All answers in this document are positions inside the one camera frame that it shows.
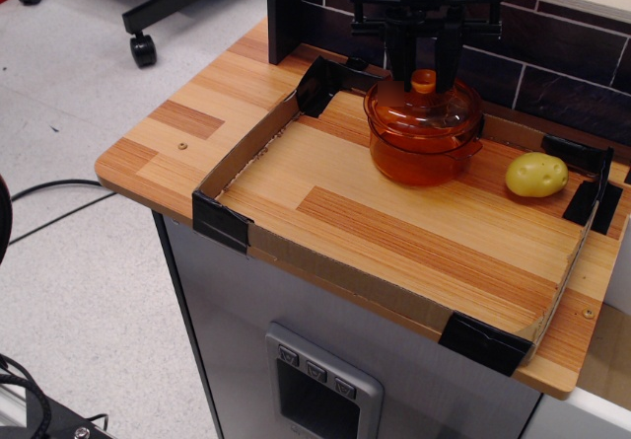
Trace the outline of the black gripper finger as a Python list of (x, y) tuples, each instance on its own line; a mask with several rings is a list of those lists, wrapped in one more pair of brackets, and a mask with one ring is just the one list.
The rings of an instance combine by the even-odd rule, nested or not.
[(409, 26), (387, 24), (385, 38), (386, 56), (392, 78), (403, 83), (405, 92), (410, 92), (412, 75), (416, 70), (416, 33)]
[(450, 90), (456, 79), (463, 45), (461, 22), (445, 21), (435, 44), (436, 92)]

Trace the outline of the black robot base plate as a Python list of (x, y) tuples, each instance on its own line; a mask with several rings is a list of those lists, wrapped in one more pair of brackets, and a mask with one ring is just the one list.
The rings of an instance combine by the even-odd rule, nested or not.
[[(93, 421), (75, 413), (68, 407), (49, 400), (51, 418), (43, 438), (113, 438), (109, 432), (97, 426)], [(26, 406), (27, 427), (37, 430), (43, 412), (37, 400), (29, 400)]]

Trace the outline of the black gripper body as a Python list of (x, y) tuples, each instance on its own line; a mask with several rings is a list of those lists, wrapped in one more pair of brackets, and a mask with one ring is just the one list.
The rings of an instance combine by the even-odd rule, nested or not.
[(405, 37), (437, 37), (447, 30), (499, 36), (504, 0), (349, 0), (355, 36), (384, 38), (388, 30)]

